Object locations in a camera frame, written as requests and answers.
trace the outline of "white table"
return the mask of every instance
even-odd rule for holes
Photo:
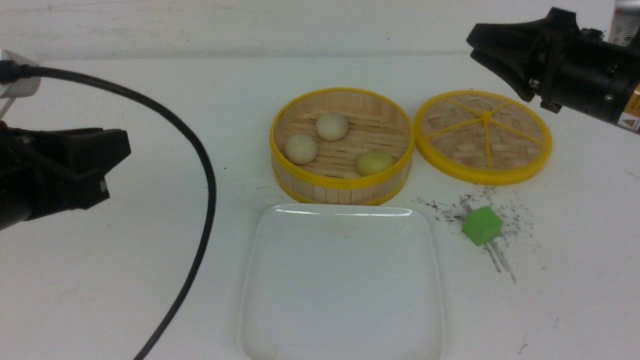
[[[514,97],[466,56],[60,61],[167,105],[199,135],[218,177],[211,244],[182,309],[150,359],[240,360],[238,299],[261,213],[290,202],[269,164],[268,128],[302,93],[366,88],[414,114],[426,99],[478,88]],[[640,136],[564,109],[531,106],[555,148],[522,184],[462,183],[416,152],[388,205],[432,226],[442,270],[444,359],[631,359],[640,338]],[[111,199],[0,233],[1,359],[130,359],[182,285],[202,230],[205,181],[163,119],[85,86],[44,80],[10,126],[129,132],[132,155],[108,176]],[[517,282],[460,233],[460,197],[492,204]]]

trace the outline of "square plate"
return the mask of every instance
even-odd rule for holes
[[[321,204],[263,214],[239,320],[251,360],[437,360],[443,329],[421,214]]]

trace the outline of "green cube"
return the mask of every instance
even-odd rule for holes
[[[468,213],[462,224],[462,232],[477,246],[482,246],[497,238],[501,231],[502,219],[488,206]]]

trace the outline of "bamboo steamer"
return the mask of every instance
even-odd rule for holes
[[[343,114],[349,122],[345,138],[327,142],[316,134],[316,120],[326,112]],[[290,136],[314,137],[316,159],[297,166],[284,156]],[[367,90],[329,88],[302,95],[287,104],[271,126],[271,162],[282,190],[300,202],[379,205],[404,186],[415,145],[409,116],[393,101]],[[361,177],[356,160],[363,152],[382,149],[395,163]]]
[[[436,96],[415,118],[420,153],[434,167],[475,184],[507,185],[535,176],[553,141],[540,117],[507,97],[464,90]]]

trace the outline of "yellow rim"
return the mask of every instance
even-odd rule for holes
[[[391,198],[396,196],[400,192],[400,190],[402,190],[404,185],[406,184],[406,181],[409,179],[408,174],[409,173],[407,173],[407,176],[404,177],[404,179],[402,180],[402,183],[400,183],[400,185],[397,188],[395,188],[392,192],[386,194],[385,196],[383,196],[383,197],[381,197],[381,198],[379,198],[377,200],[364,202],[364,203],[362,203],[362,205],[377,206],[377,205],[382,205],[385,202],[391,200]],[[282,182],[282,180],[280,180],[280,178],[278,177],[278,174],[275,172],[275,169],[273,169],[273,175],[275,176],[276,182],[278,183],[278,185],[280,185],[280,188],[282,189],[282,191],[284,191],[289,197],[291,197],[295,201],[297,201],[297,202],[308,202],[308,203],[311,203],[311,204],[320,204],[320,202],[318,202],[318,201],[311,200],[308,197],[304,197],[304,196],[294,192],[293,190],[291,190],[291,188],[289,188],[285,183]]]
[[[409,125],[409,128],[411,130],[413,130],[412,124],[411,124],[411,119],[406,114],[406,112],[404,112],[404,110],[402,110],[402,108],[400,106],[398,106],[398,104],[396,104],[394,101],[392,101],[391,99],[388,99],[388,98],[386,98],[386,97],[384,97],[384,96],[382,96],[380,94],[377,94],[375,92],[370,92],[368,90],[358,89],[358,88],[327,88],[327,89],[317,90],[317,91],[309,92],[307,94],[304,94],[302,96],[299,96],[299,97],[293,99],[292,101],[290,101],[287,105],[285,105],[278,112],[278,115],[276,115],[276,118],[273,121],[273,125],[271,125],[271,131],[269,132],[269,142],[271,144],[271,152],[276,156],[277,162],[279,164],[281,164],[281,166],[288,173],[290,173],[291,175],[297,177],[298,179],[300,179],[300,180],[302,180],[304,182],[307,182],[307,183],[312,183],[314,185],[327,187],[327,188],[335,188],[335,189],[341,189],[341,190],[365,188],[365,187],[368,187],[368,186],[374,186],[374,185],[383,183],[383,182],[391,179],[396,174],[398,174],[400,171],[402,171],[404,166],[411,160],[413,147],[415,146],[415,134],[414,134],[413,131],[411,131],[411,139],[409,141],[409,146],[407,148],[407,151],[404,153],[402,158],[400,158],[398,161],[396,161],[395,164],[393,164],[390,168],[388,168],[388,169],[386,169],[383,172],[380,172],[378,174],[374,174],[374,175],[371,175],[371,176],[359,177],[359,178],[356,178],[356,179],[336,179],[336,178],[332,178],[332,177],[326,177],[326,176],[313,174],[311,172],[303,170],[302,168],[294,165],[289,160],[287,160],[287,158],[280,152],[280,150],[276,146],[275,128],[276,128],[276,124],[278,123],[278,120],[280,119],[280,116],[282,116],[282,113],[284,111],[286,111],[288,108],[290,108],[296,102],[298,102],[298,101],[300,101],[302,99],[305,99],[307,97],[310,97],[310,96],[313,96],[313,95],[317,95],[317,94],[326,93],[326,92],[337,92],[337,91],[359,92],[361,94],[371,95],[371,96],[377,97],[377,98],[379,98],[379,99],[381,99],[381,100],[383,100],[385,102],[388,102],[396,110],[400,111],[400,113],[404,117],[405,121]]]
[[[535,121],[537,125],[540,127],[540,130],[542,132],[542,141],[532,138],[529,135],[523,134],[516,129],[510,128],[509,126],[500,124],[493,120],[491,120],[490,123],[494,126],[503,127],[508,131],[515,133],[516,135],[524,136],[525,138],[540,144],[542,147],[540,155],[538,155],[538,157],[536,157],[532,162],[530,162],[529,164],[527,164],[522,168],[513,169],[513,170],[491,170],[491,169],[482,170],[482,169],[472,168],[472,167],[468,167],[466,165],[457,163],[451,160],[450,158],[448,158],[447,156],[445,156],[444,154],[442,154],[438,149],[433,147],[433,145],[429,141],[429,137],[422,132],[422,121],[424,120],[424,117],[426,116],[427,111],[430,109],[430,107],[432,107],[432,105],[434,105],[438,101],[442,101],[442,100],[451,101],[451,100],[448,100],[448,98],[451,96],[467,95],[467,94],[484,95],[484,96],[493,97],[496,99],[501,99],[507,102],[507,105],[515,105],[518,108],[526,111],[527,114],[531,116],[533,121]],[[468,109],[463,104],[457,103],[457,105],[461,106],[462,108],[465,108],[466,110],[470,110],[472,113],[477,113],[476,111]],[[506,105],[502,105],[502,106],[499,106],[498,108],[493,109],[492,113],[495,113],[497,110],[499,110],[503,106],[506,106]],[[475,119],[475,120],[471,120],[461,124],[456,124],[455,127],[456,128],[463,127],[479,121],[481,120]],[[415,136],[416,136],[416,144],[418,147],[418,151],[420,151],[422,156],[428,162],[430,162],[434,167],[436,167],[437,169],[439,169],[440,171],[444,172],[447,175],[450,175],[455,177],[456,179],[460,179],[460,180],[467,181],[469,183],[474,183],[474,184],[509,185],[509,184],[515,184],[515,183],[525,181],[533,177],[534,175],[536,175],[540,170],[542,170],[542,168],[545,166],[545,163],[551,156],[551,151],[553,149],[553,140],[551,138],[551,132],[549,131],[544,121],[542,121],[542,119],[538,116],[538,114],[531,111],[529,108],[520,104],[519,102],[509,99],[508,97],[504,97],[498,94],[493,94],[490,92],[482,92],[482,91],[475,91],[475,90],[461,90],[461,91],[447,92],[447,93],[438,95],[436,97],[433,97],[429,101],[425,102],[416,113],[414,126],[415,126],[414,133],[416,134]],[[488,126],[485,123],[485,134],[487,132],[488,132]],[[486,141],[485,151],[487,154],[487,159],[489,162],[491,162],[491,146],[490,146],[489,138],[487,136],[485,136],[485,141]]]

